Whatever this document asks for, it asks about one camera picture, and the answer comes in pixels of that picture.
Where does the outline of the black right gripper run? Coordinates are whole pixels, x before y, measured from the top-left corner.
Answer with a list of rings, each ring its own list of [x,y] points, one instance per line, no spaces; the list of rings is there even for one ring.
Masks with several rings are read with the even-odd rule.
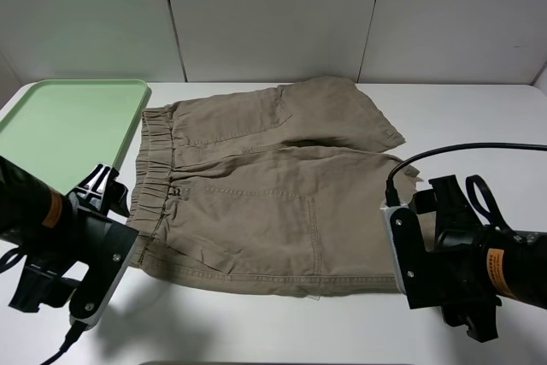
[[[412,211],[436,212],[435,247],[448,263],[456,292],[440,305],[444,323],[465,326],[469,338],[488,342],[498,338],[497,308],[502,301],[489,279],[485,245],[509,233],[499,227],[477,228],[477,215],[462,192],[455,175],[429,180],[432,189],[416,192]]]

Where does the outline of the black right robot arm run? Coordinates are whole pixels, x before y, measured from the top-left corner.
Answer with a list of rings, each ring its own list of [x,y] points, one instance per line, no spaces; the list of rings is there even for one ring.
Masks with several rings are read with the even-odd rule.
[[[417,215],[435,215],[426,279],[415,295],[438,307],[451,327],[467,327],[480,343],[496,339],[503,298],[546,307],[546,235],[512,229],[490,187],[478,175],[460,186],[454,175],[431,180],[414,194]]]

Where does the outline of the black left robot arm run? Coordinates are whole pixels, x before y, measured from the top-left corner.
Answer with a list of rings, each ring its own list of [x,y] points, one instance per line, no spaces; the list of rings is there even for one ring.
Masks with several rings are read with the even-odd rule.
[[[136,230],[111,220],[127,217],[128,189],[118,171],[97,165],[69,193],[1,160],[1,239],[14,245],[1,258],[6,271],[23,262],[9,305],[36,313],[69,306],[76,321],[95,321],[130,261]]]

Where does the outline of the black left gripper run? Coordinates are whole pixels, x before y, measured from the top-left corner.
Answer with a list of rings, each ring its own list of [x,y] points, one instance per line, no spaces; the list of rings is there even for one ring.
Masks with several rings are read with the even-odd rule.
[[[99,163],[79,182],[79,195],[44,191],[9,206],[14,214],[9,241],[18,261],[26,258],[21,278],[9,306],[36,313],[43,303],[60,308],[74,294],[87,266],[79,262],[74,246],[85,213],[106,216],[107,211],[128,217],[128,189],[117,182],[119,172]]]

